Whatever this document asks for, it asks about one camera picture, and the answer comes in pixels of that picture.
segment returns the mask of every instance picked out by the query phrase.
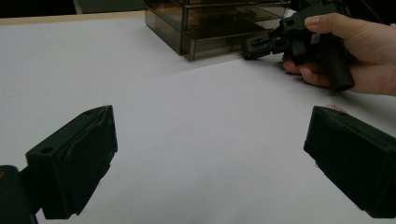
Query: white surface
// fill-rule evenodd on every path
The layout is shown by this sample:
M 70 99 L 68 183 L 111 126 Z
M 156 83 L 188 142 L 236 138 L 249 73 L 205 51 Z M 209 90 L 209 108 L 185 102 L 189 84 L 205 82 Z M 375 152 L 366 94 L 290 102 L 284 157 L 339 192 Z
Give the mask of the white surface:
M 395 98 L 328 91 L 280 55 L 188 63 L 143 18 L 0 27 L 0 164 L 113 105 L 119 152 L 80 216 L 40 223 L 375 224 L 303 150 L 314 105 L 396 136 Z

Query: black object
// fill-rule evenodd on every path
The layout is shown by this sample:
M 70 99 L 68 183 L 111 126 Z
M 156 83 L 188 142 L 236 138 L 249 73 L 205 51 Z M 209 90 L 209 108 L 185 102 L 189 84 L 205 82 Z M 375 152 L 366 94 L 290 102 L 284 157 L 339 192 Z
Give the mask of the black object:
M 304 150 L 371 217 L 396 217 L 396 139 L 352 116 L 315 106 Z
M 245 59 L 285 52 L 300 65 L 307 62 L 309 52 L 318 50 L 332 91 L 352 88 L 355 82 L 347 67 L 347 52 L 340 39 L 331 34 L 313 34 L 304 26 L 304 20 L 311 16 L 333 12 L 349 15 L 347 5 L 341 0 L 307 0 L 306 7 L 300 7 L 291 17 L 281 20 L 274 31 L 244 41 L 242 50 Z
M 111 105 L 86 111 L 26 153 L 20 173 L 0 166 L 0 223 L 36 223 L 79 215 L 117 152 Z

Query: white table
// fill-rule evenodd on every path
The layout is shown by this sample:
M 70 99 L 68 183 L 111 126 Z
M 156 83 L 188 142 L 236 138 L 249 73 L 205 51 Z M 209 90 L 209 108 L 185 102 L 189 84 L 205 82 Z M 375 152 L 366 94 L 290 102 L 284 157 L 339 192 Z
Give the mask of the white table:
M 141 13 L 122 15 L 0 26 L 0 164 L 21 170 L 66 122 L 114 106 L 109 172 L 80 216 L 40 223 L 394 223 L 359 210 L 303 145 L 314 105 L 396 136 L 396 98 L 306 85 L 280 55 L 189 63 Z

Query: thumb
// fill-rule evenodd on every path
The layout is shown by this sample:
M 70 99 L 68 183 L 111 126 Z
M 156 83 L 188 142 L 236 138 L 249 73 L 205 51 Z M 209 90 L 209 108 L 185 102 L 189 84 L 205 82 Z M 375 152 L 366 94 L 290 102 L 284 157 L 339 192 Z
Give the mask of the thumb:
M 332 33 L 342 39 L 357 35 L 365 25 L 364 21 L 351 19 L 338 13 L 308 17 L 304 24 L 306 29 L 318 34 Z

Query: hand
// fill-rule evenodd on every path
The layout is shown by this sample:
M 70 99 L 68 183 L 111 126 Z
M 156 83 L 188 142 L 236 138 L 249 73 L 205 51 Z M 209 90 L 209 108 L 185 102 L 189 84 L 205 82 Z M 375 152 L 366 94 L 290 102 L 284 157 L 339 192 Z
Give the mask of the hand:
M 344 46 L 355 57 L 349 66 L 355 79 L 352 91 L 396 96 L 396 28 L 384 24 L 351 19 L 332 13 L 305 20 L 308 30 L 339 36 Z M 284 55 L 283 67 L 293 74 L 302 75 L 305 82 L 329 87 L 320 63 L 296 66 L 291 57 Z

